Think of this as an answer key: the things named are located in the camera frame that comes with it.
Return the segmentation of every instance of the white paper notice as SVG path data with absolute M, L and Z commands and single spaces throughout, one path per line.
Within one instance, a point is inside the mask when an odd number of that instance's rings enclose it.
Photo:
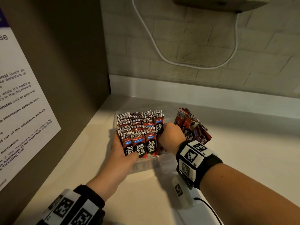
M 59 130 L 0 9 L 0 191 Z

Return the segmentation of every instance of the hand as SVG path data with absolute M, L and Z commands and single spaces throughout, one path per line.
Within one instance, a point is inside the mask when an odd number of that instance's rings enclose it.
M 117 190 L 118 185 L 127 177 L 131 167 L 137 161 L 136 152 L 125 156 L 122 144 L 115 132 L 111 153 L 103 170 L 86 185 L 107 201 Z
M 163 133 L 158 138 L 158 143 L 160 143 L 166 151 L 176 155 L 180 144 L 184 141 L 185 135 L 178 125 L 173 123 L 165 123 L 163 125 Z

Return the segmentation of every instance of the black cable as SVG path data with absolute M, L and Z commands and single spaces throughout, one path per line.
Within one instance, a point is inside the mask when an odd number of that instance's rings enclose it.
M 217 218 L 217 220 L 219 221 L 219 223 L 222 225 L 222 223 L 221 223 L 219 217 L 216 215 L 215 211 L 212 209 L 211 206 L 209 206 L 208 203 L 206 203 L 204 200 L 202 200 L 202 199 L 199 198 L 199 197 L 194 197 L 194 200 L 200 200 L 200 201 L 202 201 L 204 204 L 206 204 L 206 205 L 209 207 L 209 209 L 214 213 L 214 215 L 216 216 L 216 218 Z

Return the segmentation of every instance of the white power cord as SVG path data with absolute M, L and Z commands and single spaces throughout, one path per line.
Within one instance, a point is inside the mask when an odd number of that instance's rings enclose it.
M 178 66 L 185 66 L 185 67 L 190 67 L 190 68 L 194 68 L 194 69 L 200 69 L 200 70 L 211 70 L 211 69 L 217 69 L 217 68 L 220 68 L 222 67 L 223 65 L 227 64 L 232 58 L 233 56 L 235 55 L 237 49 L 238 49 L 238 39 L 237 39 L 237 31 L 238 31 L 238 17 L 239 17 L 239 13 L 237 13 L 236 15 L 236 19 L 235 19 L 235 25 L 234 25 L 234 40 L 235 40 L 235 47 L 234 47 L 234 50 L 232 52 L 232 54 L 230 55 L 230 57 L 225 61 L 223 62 L 222 64 L 220 65 L 217 65 L 217 66 L 214 66 L 214 67 L 200 67 L 200 66 L 195 66 L 195 65 L 188 65 L 188 64 L 181 64 L 181 63 L 176 63 L 176 62 L 172 62 L 172 61 L 169 61 L 167 59 L 164 58 L 164 56 L 161 54 L 161 52 L 159 51 L 152 35 L 151 35 L 151 32 L 149 31 L 147 25 L 145 24 L 143 18 L 141 17 L 141 15 L 139 14 L 139 11 L 137 10 L 137 7 L 135 6 L 135 3 L 134 3 L 134 0 L 132 0 L 132 5 L 133 5 L 133 8 L 135 10 L 135 12 L 137 13 L 139 19 L 141 20 L 142 24 L 144 25 L 145 29 L 147 30 L 149 36 L 150 36 L 150 39 L 152 40 L 152 43 L 155 47 L 155 49 L 157 50 L 159 56 L 167 63 L 169 64 L 172 64 L 172 65 L 178 65 Z

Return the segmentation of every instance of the dark brown panel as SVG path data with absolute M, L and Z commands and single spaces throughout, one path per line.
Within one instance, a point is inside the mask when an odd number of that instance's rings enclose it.
M 62 130 L 0 192 L 11 224 L 110 93 L 99 0 L 0 0 Z

